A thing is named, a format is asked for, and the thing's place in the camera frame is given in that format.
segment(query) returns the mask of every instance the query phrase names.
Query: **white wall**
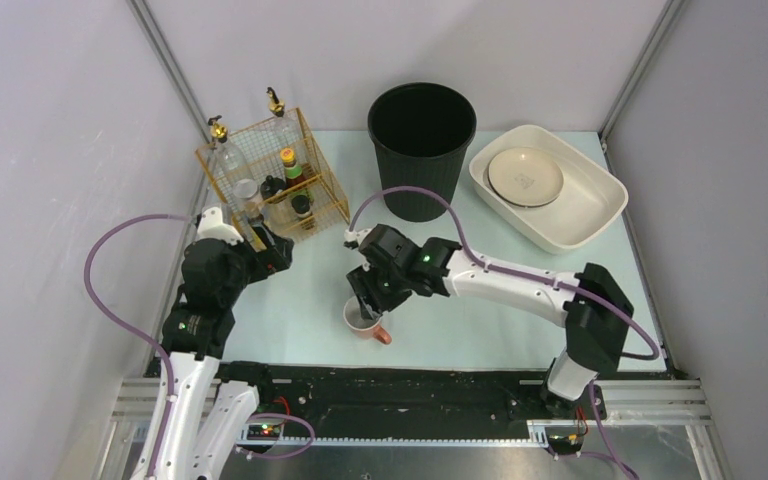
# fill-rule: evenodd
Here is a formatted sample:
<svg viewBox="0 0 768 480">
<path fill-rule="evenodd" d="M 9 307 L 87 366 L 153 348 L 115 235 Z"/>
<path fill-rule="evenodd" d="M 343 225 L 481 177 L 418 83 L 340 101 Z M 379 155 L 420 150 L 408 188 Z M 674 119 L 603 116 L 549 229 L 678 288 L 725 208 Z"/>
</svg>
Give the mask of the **white wall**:
<svg viewBox="0 0 768 480">
<path fill-rule="evenodd" d="M 267 86 L 314 128 L 366 129 L 375 98 L 426 80 L 482 130 L 596 130 L 665 0 L 150 2 L 205 113 L 243 127 Z"/>
<path fill-rule="evenodd" d="M 73 448 L 60 475 L 88 478 L 141 349 L 90 303 L 84 258 L 123 220 L 188 209 L 197 144 L 125 1 L 0 2 L 0 478 L 52 478 Z M 115 311 L 156 320 L 180 232 L 102 251 Z"/>
<path fill-rule="evenodd" d="M 691 2 L 609 140 L 680 366 L 768 478 L 768 2 Z"/>
</svg>

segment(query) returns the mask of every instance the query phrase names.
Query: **mug handle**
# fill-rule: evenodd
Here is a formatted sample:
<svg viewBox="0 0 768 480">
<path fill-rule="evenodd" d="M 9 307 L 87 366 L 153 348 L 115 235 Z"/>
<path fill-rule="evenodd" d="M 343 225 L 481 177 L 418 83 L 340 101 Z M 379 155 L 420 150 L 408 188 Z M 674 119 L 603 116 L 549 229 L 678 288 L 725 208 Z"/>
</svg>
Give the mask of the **mug handle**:
<svg viewBox="0 0 768 480">
<path fill-rule="evenodd" d="M 393 341 L 393 337 L 390 336 L 389 333 L 387 333 L 387 330 L 384 330 L 381 327 L 378 327 L 375 329 L 375 333 L 372 334 L 373 337 L 375 337 L 376 340 L 383 343 L 384 345 L 390 345 L 390 342 Z"/>
</svg>

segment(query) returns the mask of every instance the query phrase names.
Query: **mug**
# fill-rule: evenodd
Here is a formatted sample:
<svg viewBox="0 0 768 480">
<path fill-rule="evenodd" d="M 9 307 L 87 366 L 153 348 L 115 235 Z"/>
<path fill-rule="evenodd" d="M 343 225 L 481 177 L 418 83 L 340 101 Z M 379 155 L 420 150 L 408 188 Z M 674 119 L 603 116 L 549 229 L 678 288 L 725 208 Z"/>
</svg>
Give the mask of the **mug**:
<svg viewBox="0 0 768 480">
<path fill-rule="evenodd" d="M 343 306 L 343 321 L 355 335 L 363 339 L 374 338 L 384 345 L 389 345 L 393 338 L 381 326 L 382 320 L 384 320 L 383 315 L 378 320 L 363 318 L 360 314 L 360 304 L 357 297 L 350 298 Z"/>
</svg>

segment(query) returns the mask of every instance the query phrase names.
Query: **wire rack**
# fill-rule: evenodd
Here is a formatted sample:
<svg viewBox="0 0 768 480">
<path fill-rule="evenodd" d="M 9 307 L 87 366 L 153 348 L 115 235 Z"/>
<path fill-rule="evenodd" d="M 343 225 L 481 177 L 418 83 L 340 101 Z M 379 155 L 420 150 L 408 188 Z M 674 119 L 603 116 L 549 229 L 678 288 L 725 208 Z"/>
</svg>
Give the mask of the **wire rack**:
<svg viewBox="0 0 768 480">
<path fill-rule="evenodd" d="M 276 117 L 234 132 L 228 139 L 243 151 L 258 184 L 268 175 L 284 178 L 280 151 L 287 147 L 296 151 L 296 160 L 301 164 L 307 180 L 264 201 L 258 207 L 264 211 L 266 223 L 275 233 L 301 242 L 335 224 L 348 223 L 349 200 L 313 138 L 313 132 L 301 110 L 287 110 L 284 116 L 298 122 L 300 127 L 301 138 L 290 145 L 282 145 L 274 133 Z M 196 157 L 219 200 L 230 207 L 234 226 L 251 239 L 254 235 L 246 222 L 245 212 L 236 202 L 231 201 L 234 198 L 233 185 L 243 178 L 242 172 L 223 174 L 218 165 L 211 165 L 208 161 L 210 152 L 211 144 L 202 145 L 196 149 Z M 290 206 L 292 197 L 299 193 L 305 193 L 311 200 L 311 216 L 305 219 L 299 219 Z"/>
</svg>

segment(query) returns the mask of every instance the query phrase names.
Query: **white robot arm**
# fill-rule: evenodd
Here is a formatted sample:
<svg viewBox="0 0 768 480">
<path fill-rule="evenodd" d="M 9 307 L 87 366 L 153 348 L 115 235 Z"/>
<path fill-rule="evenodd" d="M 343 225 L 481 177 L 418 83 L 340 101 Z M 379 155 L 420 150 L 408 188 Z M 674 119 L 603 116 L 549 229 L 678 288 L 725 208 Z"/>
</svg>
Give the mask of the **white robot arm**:
<svg viewBox="0 0 768 480">
<path fill-rule="evenodd" d="M 292 261 L 291 240 L 262 224 L 252 225 L 266 246 L 256 252 L 228 218 L 222 207 L 206 209 L 197 240 L 185 252 L 184 283 L 163 324 L 173 393 L 168 394 L 168 371 L 161 363 L 160 391 L 132 480 L 218 479 L 246 420 L 257 409 L 257 388 L 245 382 L 224 383 L 199 429 L 205 398 L 234 326 L 231 307 L 248 284 L 289 268 Z"/>
<path fill-rule="evenodd" d="M 575 402 L 599 373 L 616 372 L 628 325 L 602 306 L 557 287 L 559 282 L 591 291 L 631 314 L 631 303 L 603 267 L 583 272 L 552 272 L 504 262 L 476 253 L 473 262 L 460 244 L 430 238 L 422 247 L 387 225 L 347 231 L 345 245 L 357 248 L 364 263 L 347 275 L 361 312 L 370 318 L 391 311 L 412 294 L 472 296 L 532 312 L 565 328 L 567 347 L 544 381 L 543 400 L 553 406 Z M 499 273 L 490 265 L 550 278 L 540 282 Z"/>
</svg>

